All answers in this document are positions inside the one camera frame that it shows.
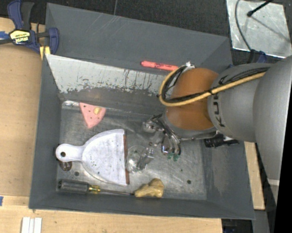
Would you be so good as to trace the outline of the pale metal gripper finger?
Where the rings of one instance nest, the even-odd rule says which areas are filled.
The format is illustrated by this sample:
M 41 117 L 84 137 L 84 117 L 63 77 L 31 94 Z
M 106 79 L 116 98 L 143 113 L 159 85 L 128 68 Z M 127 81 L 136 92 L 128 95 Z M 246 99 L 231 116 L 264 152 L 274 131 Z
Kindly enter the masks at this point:
M 139 170 L 143 170 L 146 168 L 146 160 L 147 160 L 147 155 L 146 154 L 141 154 L 138 163 L 136 164 L 136 168 Z
M 151 148 L 147 148 L 146 149 L 146 155 L 145 155 L 145 159 L 144 159 L 144 162 L 145 164 L 150 164 L 150 162 L 155 158 L 154 155 L 154 149 L 151 149 Z

